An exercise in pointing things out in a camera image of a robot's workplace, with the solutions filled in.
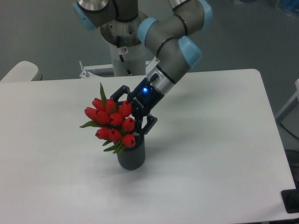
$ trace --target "red tulip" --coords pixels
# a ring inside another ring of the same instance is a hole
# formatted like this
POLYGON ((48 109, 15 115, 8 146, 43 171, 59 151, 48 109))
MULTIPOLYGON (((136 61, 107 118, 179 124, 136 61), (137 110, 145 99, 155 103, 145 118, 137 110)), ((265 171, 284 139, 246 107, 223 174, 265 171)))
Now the red tulip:
POLYGON ((108 123, 109 115, 105 111, 97 110, 96 120, 100 125, 105 125, 108 123))
POLYGON ((84 110, 84 112, 85 112, 86 116, 88 116, 91 120, 96 120, 96 113, 97 113, 96 109, 87 107, 84 110))
POLYGON ((98 139, 107 140, 109 137, 109 133, 110 133, 109 128, 103 127, 96 132, 95 136, 98 137, 98 139))
POLYGON ((112 129, 110 130, 110 132, 109 132, 109 137, 108 137, 108 139, 109 139, 110 141, 112 141, 113 143, 117 143, 117 142, 119 142, 119 141, 121 140, 121 133, 120 133, 120 131, 118 131, 118 130, 112 128, 112 129))
POLYGON ((120 106, 120 113, 123 117, 130 116, 132 112, 132 104, 128 101, 124 101, 122 105, 120 106))
POLYGON ((105 111, 105 107, 102 104, 102 100, 95 98, 93 101, 93 106, 100 111, 105 111))
POLYGON ((108 123, 111 125, 121 125, 123 117, 120 113, 113 113, 108 118, 108 123))
POLYGON ((133 147, 136 144, 134 135, 132 135, 132 134, 126 134, 122 138, 122 143, 126 147, 133 147))
POLYGON ((125 121, 122 123, 121 126, 123 129, 126 130, 126 132, 131 132, 134 127, 135 127, 135 121, 133 118, 127 118, 125 121))
POLYGON ((110 114, 111 108, 113 108, 112 113, 116 112, 116 103, 112 99, 108 99, 105 108, 107 114, 110 114))

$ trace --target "black cable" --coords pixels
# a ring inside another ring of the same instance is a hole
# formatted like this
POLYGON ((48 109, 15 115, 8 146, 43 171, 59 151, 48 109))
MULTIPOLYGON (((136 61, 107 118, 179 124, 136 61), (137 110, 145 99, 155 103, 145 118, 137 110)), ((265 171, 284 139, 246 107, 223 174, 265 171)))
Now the black cable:
POLYGON ((280 126, 286 131, 288 132, 293 138, 299 140, 299 137, 294 135, 292 132, 290 132, 282 123, 280 123, 280 126))

